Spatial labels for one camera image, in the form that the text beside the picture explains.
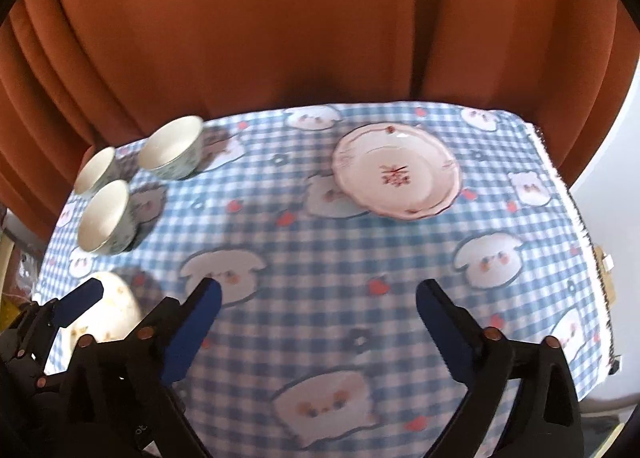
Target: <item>orange curtain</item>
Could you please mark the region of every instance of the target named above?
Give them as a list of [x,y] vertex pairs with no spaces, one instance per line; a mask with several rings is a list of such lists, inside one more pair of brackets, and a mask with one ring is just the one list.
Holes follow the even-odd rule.
[[47,238],[91,146],[187,113],[401,99],[518,113],[571,183],[639,45],[618,0],[19,0],[0,28],[0,200]]

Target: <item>decorative plate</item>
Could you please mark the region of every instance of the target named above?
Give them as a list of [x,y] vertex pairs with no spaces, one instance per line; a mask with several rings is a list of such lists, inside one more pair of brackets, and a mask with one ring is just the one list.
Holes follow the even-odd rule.
[[405,124],[382,122],[340,139],[334,178],[358,205],[400,220],[435,216],[460,193],[462,172],[439,139]]
[[78,339],[90,333],[99,343],[124,339],[142,320],[138,302],[127,283],[113,272],[94,272],[82,280],[99,279],[104,288],[102,299],[73,321],[62,333],[65,367]]

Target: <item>table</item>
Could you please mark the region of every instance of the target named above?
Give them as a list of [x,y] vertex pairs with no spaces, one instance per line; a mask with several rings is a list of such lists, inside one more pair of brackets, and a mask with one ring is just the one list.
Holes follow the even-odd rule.
[[[454,153],[463,190],[447,211],[382,218],[335,187],[338,139],[386,121],[424,128]],[[206,160],[185,181],[136,170],[143,141],[118,149],[143,221],[133,250],[94,258],[76,248],[86,202],[69,198],[37,298],[112,270],[146,312],[165,295],[183,299],[206,274],[220,280],[223,309],[176,385],[214,456],[423,456],[465,393],[415,310],[426,278],[510,338],[553,332],[579,398],[606,377],[609,315],[590,241],[532,125],[500,110],[392,102],[207,126]],[[47,371],[61,371],[61,358],[57,339]],[[514,385],[480,456],[513,397]]]

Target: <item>white wall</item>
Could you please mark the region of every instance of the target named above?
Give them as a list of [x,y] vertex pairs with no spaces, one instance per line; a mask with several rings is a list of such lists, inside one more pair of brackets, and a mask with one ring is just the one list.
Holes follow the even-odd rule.
[[591,238],[613,256],[614,346],[623,367],[589,395],[600,408],[640,402],[640,69],[603,145],[571,193]]

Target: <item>bear face print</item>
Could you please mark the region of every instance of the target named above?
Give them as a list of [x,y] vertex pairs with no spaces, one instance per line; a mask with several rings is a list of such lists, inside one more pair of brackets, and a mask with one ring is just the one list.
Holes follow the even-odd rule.
[[573,361],[585,343],[584,329],[582,328],[578,309],[571,308],[568,310],[562,316],[562,319],[558,321],[551,335],[560,341],[566,361]]
[[522,245],[515,236],[494,232],[473,238],[456,252],[453,266],[465,273],[468,284],[475,288],[493,288],[513,281],[522,269],[516,250]]
[[305,131],[328,130],[334,122],[342,120],[340,112],[331,106],[306,106],[286,110],[286,124]]
[[507,176],[511,180],[511,185],[516,190],[520,202],[540,207],[548,204],[551,200],[551,194],[534,171],[509,173]]
[[166,189],[164,187],[133,193],[131,202],[138,222],[146,223],[158,218],[164,208],[165,200]]
[[494,112],[462,108],[460,116],[470,126],[483,131],[495,131],[498,129],[498,117]]
[[215,279],[222,289],[222,306],[246,301],[258,289],[256,270],[266,267],[264,260],[248,250],[216,250],[193,256],[180,270],[189,278],[185,294],[189,295],[203,278]]
[[80,247],[76,247],[69,255],[69,273],[74,278],[84,278],[88,276],[94,266],[95,256],[85,252]]
[[237,135],[204,146],[198,171],[211,171],[237,160],[246,153]]
[[356,205],[335,183],[333,175],[308,178],[305,210],[321,218],[350,218],[367,212]]
[[62,212],[60,213],[60,218],[58,218],[58,221],[56,222],[56,226],[64,227],[65,225],[67,225],[71,221],[71,218],[74,217],[75,208],[75,202],[68,203],[64,207],[62,207]]
[[288,385],[274,397],[273,410],[300,448],[377,424],[371,387],[355,370],[316,375]]

